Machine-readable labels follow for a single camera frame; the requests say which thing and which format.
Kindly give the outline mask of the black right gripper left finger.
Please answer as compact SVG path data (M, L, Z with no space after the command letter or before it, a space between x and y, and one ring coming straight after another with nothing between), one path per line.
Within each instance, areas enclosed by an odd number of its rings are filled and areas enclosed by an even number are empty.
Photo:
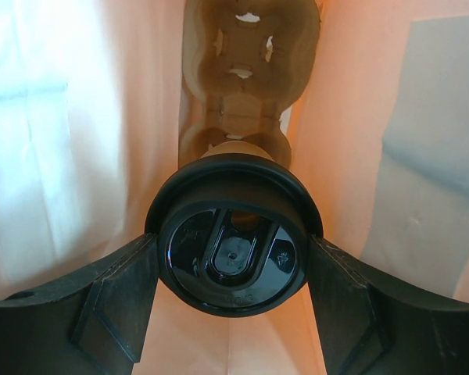
M158 280L144 234L79 270L0 301L0 374L130 374Z

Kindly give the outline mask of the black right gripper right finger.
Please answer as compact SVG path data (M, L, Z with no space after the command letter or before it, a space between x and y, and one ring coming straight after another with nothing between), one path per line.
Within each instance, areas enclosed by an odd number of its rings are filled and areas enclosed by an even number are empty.
M329 374L469 374L469 303L312 237L308 285Z

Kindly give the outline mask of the black plastic cup lid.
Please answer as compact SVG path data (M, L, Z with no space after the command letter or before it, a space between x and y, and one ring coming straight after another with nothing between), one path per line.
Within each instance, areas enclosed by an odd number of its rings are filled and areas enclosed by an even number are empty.
M181 167L149 207L160 280L184 303L230 318L267 312L306 281L319 210L283 166L246 154Z

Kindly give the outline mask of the brown paper coffee cup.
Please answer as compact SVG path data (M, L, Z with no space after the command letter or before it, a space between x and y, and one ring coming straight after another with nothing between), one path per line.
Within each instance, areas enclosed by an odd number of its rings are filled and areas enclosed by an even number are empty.
M217 146L213 146L202 155L202 158L226 154L254 155L268 160L273 160L261 147L244 141L227 141Z

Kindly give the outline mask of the brown cardboard cup carrier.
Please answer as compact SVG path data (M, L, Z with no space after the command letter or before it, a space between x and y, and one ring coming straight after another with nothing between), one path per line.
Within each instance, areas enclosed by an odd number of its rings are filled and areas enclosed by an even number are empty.
M179 164L244 141L289 166L281 117L310 81L319 34L314 1L186 2L182 73L191 103L179 133Z

